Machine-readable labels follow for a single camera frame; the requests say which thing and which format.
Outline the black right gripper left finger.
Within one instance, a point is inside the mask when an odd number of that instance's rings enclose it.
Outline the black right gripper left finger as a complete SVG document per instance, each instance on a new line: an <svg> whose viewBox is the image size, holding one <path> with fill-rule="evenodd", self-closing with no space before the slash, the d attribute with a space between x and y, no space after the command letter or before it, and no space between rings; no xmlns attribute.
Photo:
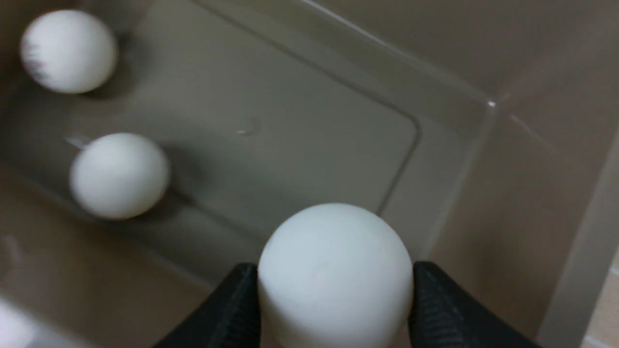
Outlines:
<svg viewBox="0 0 619 348"><path fill-rule="evenodd" d="M237 264L207 299L156 348L258 348L261 310L257 266Z"/></svg>

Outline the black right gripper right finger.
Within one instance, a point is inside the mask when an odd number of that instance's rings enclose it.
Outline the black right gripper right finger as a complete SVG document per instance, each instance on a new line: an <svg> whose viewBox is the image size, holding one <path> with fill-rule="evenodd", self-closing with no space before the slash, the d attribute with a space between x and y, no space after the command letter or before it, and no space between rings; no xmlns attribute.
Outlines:
<svg viewBox="0 0 619 348"><path fill-rule="evenodd" d="M413 264L413 348L537 348L489 311L436 263Z"/></svg>

